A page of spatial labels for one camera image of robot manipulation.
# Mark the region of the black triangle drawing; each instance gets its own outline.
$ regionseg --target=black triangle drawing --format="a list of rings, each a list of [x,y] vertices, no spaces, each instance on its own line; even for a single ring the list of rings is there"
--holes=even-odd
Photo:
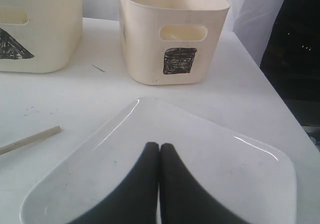
[[[0,28],[0,60],[32,59],[35,56],[18,43],[10,34]]]

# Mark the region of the plastic storage basket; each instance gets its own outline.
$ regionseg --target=plastic storage basket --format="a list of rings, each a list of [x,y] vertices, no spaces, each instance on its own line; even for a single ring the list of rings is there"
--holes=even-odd
[[[119,0],[123,54],[147,85],[191,84],[212,62],[230,4],[226,0]]]
[[[0,71],[66,66],[82,35],[82,0],[0,0]]]

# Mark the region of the wooden stick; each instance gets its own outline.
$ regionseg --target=wooden stick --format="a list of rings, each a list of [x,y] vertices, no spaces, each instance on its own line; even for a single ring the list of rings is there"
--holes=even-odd
[[[3,154],[6,154],[10,151],[13,151],[13,150],[16,150],[16,149],[19,149],[21,147],[24,147],[26,145],[29,145],[31,143],[34,143],[38,140],[43,140],[43,139],[46,139],[54,134],[57,134],[59,132],[61,132],[62,129],[60,126],[56,126],[54,128],[51,128],[49,130],[45,130],[43,132],[40,132],[38,134],[35,134],[35,135],[32,135],[32,136],[29,136],[25,139],[22,139],[22,140],[19,140],[17,142],[14,142],[10,145],[7,145],[7,146],[4,146],[4,147],[1,147],[0,148],[0,155],[3,155]]]

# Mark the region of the white tabletop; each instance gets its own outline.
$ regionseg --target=white tabletop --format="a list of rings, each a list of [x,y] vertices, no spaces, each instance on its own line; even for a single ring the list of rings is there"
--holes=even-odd
[[[55,125],[64,129],[0,156],[1,223],[21,223],[20,208],[32,188],[103,123],[144,96],[286,153],[297,172],[297,223],[320,222],[320,154],[234,33],[222,33],[204,81],[158,87],[128,75],[118,22],[84,19],[83,33],[71,63],[58,72],[0,73],[0,146]]]

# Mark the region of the white curtain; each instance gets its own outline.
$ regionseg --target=white curtain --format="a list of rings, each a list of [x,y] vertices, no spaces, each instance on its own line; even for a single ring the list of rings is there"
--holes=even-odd
[[[274,21],[284,0],[228,0],[231,9],[225,29],[234,31],[260,65]],[[84,0],[85,17],[118,20],[118,0]]]

